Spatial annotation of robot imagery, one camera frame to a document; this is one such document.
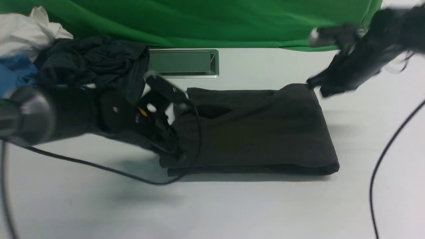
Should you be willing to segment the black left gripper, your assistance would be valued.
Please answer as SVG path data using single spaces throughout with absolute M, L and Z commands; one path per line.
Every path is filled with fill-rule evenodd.
M 118 91 L 99 93 L 97 135 L 138 146 L 160 156 L 181 159 L 184 153 L 165 116 L 131 104 Z

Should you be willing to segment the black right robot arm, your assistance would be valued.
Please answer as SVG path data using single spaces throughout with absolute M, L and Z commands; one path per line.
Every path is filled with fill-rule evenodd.
M 311 47 L 336 45 L 339 52 L 307 85 L 319 87 L 323 97 L 354 91 L 401 53 L 423 54 L 424 36 L 423 5 L 381 9 L 366 31 L 353 24 L 314 28 L 309 35 Z

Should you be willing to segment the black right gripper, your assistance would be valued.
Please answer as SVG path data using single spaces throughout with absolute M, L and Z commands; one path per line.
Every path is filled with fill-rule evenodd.
M 355 91 L 405 51 L 393 34 L 367 32 L 355 43 L 339 47 L 328 67 L 310 77 L 307 85 L 310 89 L 319 87 L 322 97 Z

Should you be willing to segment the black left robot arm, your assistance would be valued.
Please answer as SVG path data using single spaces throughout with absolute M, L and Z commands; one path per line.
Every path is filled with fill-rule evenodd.
M 1 139 L 18 146 L 95 134 L 180 159 L 165 115 L 129 103 L 118 91 L 24 86 L 1 99 Z

